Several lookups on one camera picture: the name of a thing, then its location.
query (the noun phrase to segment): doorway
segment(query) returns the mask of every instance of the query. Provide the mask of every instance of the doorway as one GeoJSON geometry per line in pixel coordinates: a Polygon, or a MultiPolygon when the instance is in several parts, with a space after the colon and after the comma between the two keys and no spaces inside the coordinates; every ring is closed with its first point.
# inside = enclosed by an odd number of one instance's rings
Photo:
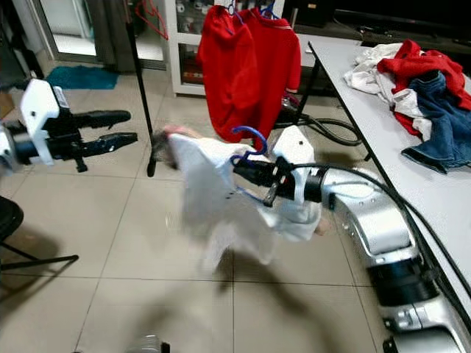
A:
{"type": "MultiPolygon", "coordinates": [[[[86,0],[31,0],[55,60],[100,63],[86,0]]],[[[135,14],[140,0],[127,0],[133,15],[136,46],[144,68],[165,70],[165,40],[135,14]]],[[[158,0],[152,0],[158,6],[158,0]]],[[[148,21],[159,23],[144,12],[148,21]]]]}

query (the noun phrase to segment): white table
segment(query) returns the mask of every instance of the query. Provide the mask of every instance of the white table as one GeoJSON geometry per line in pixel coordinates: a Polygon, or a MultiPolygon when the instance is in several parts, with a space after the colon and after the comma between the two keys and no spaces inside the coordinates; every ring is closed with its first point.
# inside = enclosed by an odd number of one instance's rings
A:
{"type": "MultiPolygon", "coordinates": [[[[418,145],[420,140],[407,133],[377,96],[349,88],[343,79],[353,67],[355,56],[365,48],[323,43],[314,43],[313,47],[383,177],[425,216],[471,283],[471,168],[455,168],[443,175],[401,155],[404,148],[418,145]]],[[[469,79],[467,91],[471,92],[469,79]]],[[[422,225],[419,227],[471,315],[471,299],[433,238],[422,225]]]]}

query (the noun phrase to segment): red garment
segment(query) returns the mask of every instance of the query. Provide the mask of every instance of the red garment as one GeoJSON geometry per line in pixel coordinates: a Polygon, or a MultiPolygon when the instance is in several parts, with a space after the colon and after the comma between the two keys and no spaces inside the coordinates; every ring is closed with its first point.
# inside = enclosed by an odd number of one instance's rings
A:
{"type": "MultiPolygon", "coordinates": [[[[458,97],[460,108],[471,110],[471,96],[464,90],[463,68],[445,54],[437,50],[429,50],[420,54],[420,47],[412,40],[404,41],[394,59],[382,59],[378,63],[379,72],[390,72],[395,75],[397,93],[407,88],[410,81],[432,70],[440,70],[446,80],[447,89],[458,97]]],[[[412,119],[395,113],[396,119],[412,134],[419,132],[412,127],[412,119]]]]}
{"type": "Polygon", "coordinates": [[[249,28],[222,6],[206,15],[196,61],[203,69],[206,99],[213,128],[229,142],[242,134],[232,129],[250,125],[260,99],[255,47],[249,28]]]}
{"type": "MultiPolygon", "coordinates": [[[[260,82],[260,102],[249,125],[267,138],[281,110],[285,90],[295,93],[300,85],[301,49],[298,37],[287,20],[271,20],[258,9],[239,15],[249,27],[255,42],[260,82]]],[[[256,140],[255,148],[261,144],[256,140]]]]}

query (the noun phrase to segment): blue mat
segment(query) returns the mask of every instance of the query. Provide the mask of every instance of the blue mat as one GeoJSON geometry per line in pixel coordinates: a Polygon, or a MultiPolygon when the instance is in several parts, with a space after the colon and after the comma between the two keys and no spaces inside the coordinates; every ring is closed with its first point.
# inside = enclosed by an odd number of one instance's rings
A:
{"type": "Polygon", "coordinates": [[[57,66],[46,81],[64,90],[112,90],[119,74],[86,66],[57,66]]]}

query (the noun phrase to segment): jeans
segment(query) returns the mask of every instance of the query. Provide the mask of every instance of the jeans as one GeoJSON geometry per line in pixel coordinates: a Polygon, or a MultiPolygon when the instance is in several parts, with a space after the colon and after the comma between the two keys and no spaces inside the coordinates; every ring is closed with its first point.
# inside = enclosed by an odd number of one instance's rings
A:
{"type": "Polygon", "coordinates": [[[439,72],[430,81],[413,79],[409,88],[417,92],[420,111],[432,121],[432,133],[430,140],[402,154],[443,174],[471,163],[471,111],[458,108],[458,99],[447,90],[445,76],[439,72]]]}

